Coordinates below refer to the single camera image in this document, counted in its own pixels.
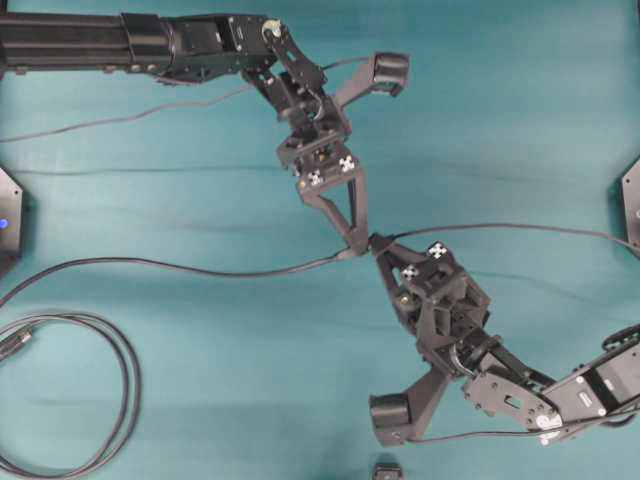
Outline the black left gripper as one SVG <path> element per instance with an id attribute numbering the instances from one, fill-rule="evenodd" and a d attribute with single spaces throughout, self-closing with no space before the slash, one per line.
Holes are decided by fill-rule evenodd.
<path id="1" fill-rule="evenodd" d="M 292 168 L 295 188 L 302 202 L 320 210 L 349 250 L 365 254 L 368 249 L 368 194 L 360 160 L 346 143 L 350 134 L 327 134 L 315 140 L 293 135 L 276 149 L 282 167 Z M 349 217 L 326 196 L 345 187 Z"/>

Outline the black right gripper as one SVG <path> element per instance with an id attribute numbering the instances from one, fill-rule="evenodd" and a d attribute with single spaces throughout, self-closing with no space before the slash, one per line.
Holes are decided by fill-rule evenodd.
<path id="1" fill-rule="evenodd" d="M 369 247 L 394 312 L 424 360 L 442 370 L 468 370 L 468 337 L 485 327 L 489 296 L 440 242 L 417 252 L 374 233 Z"/>

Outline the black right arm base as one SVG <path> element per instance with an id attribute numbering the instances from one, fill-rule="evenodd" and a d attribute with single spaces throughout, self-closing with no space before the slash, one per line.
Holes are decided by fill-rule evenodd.
<path id="1" fill-rule="evenodd" d="M 630 243 L 639 243 L 639 159 L 636 159 L 621 178 L 621 191 L 626 233 Z"/>

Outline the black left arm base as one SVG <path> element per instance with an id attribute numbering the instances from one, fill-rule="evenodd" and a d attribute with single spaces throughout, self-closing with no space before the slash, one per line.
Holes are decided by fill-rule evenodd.
<path id="1" fill-rule="evenodd" d="M 9 174 L 1 169 L 0 241 L 1 276 L 6 275 L 22 256 L 23 189 Z"/>

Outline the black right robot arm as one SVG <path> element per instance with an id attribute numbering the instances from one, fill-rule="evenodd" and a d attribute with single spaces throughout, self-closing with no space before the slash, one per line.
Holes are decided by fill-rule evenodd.
<path id="1" fill-rule="evenodd" d="M 524 428 L 521 436 L 544 446 L 593 426 L 622 428 L 638 415 L 638 326 L 606 337 L 600 356 L 554 379 L 486 331 L 490 298 L 449 246 L 435 241 L 415 250 L 401 244 L 405 236 L 374 233 L 369 250 L 399 324 L 429 369 L 401 392 L 369 397 L 371 428 L 381 446 L 429 443 L 424 433 L 457 380 L 475 408 L 512 417 Z"/>

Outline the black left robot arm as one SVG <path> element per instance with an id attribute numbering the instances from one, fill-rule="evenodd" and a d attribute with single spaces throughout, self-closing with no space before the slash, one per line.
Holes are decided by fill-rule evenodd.
<path id="1" fill-rule="evenodd" d="M 278 19 L 2 13 L 1 70 L 121 70 L 171 86 L 238 74 L 288 122 L 291 134 L 277 153 L 297 176 L 302 201 L 323 211 L 349 254 L 367 250 L 364 175 L 344 145 L 350 127 L 337 99 L 324 90 L 323 69 Z"/>

